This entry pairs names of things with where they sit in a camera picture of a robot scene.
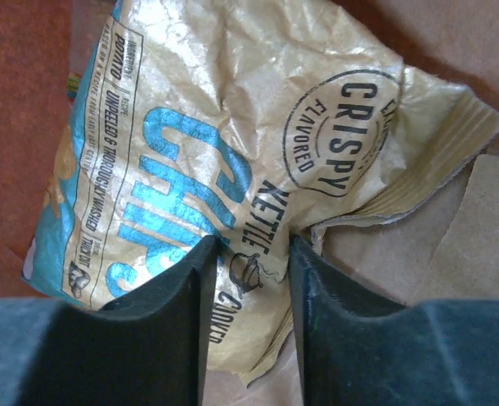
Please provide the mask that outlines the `yellow kettle chips bag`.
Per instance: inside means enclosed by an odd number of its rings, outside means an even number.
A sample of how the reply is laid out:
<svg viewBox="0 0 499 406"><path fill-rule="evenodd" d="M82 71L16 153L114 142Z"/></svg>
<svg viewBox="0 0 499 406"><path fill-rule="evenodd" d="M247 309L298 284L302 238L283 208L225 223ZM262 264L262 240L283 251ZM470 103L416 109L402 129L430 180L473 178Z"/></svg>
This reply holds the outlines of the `yellow kettle chips bag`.
<svg viewBox="0 0 499 406"><path fill-rule="evenodd" d="M119 1L74 98L23 274L98 309L216 262L208 365L244 384L293 325L289 237L395 222L499 132L330 1Z"/></svg>

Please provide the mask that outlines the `red brown paper bag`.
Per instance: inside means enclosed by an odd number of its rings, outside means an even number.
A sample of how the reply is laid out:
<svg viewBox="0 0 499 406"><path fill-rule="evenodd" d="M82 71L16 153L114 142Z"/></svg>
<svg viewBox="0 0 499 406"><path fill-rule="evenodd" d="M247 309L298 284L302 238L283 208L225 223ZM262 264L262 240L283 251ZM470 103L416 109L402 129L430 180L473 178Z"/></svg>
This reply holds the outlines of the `red brown paper bag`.
<svg viewBox="0 0 499 406"><path fill-rule="evenodd" d="M470 86L499 110L499 1L334 1L404 61ZM69 104L108 4L0 1L0 297L20 277ZM499 295L499 136L417 212L388 226L331 228L325 252L394 298Z"/></svg>

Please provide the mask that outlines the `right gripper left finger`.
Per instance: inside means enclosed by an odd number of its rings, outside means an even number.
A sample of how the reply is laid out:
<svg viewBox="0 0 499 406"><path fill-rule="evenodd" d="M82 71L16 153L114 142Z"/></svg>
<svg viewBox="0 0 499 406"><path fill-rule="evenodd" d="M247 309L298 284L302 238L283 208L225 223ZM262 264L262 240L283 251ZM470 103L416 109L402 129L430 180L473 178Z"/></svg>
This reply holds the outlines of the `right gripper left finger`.
<svg viewBox="0 0 499 406"><path fill-rule="evenodd" d="M0 405L199 405L220 242L100 310L0 299Z"/></svg>

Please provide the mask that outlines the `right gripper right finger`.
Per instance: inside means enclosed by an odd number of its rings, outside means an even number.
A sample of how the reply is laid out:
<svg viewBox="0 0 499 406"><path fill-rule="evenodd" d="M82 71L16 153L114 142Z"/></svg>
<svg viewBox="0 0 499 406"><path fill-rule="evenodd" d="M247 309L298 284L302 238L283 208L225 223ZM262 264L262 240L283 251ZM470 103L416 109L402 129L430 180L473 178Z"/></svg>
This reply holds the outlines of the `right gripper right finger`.
<svg viewBox="0 0 499 406"><path fill-rule="evenodd" d="M499 300L407 307L290 242L288 278L306 405L499 405Z"/></svg>

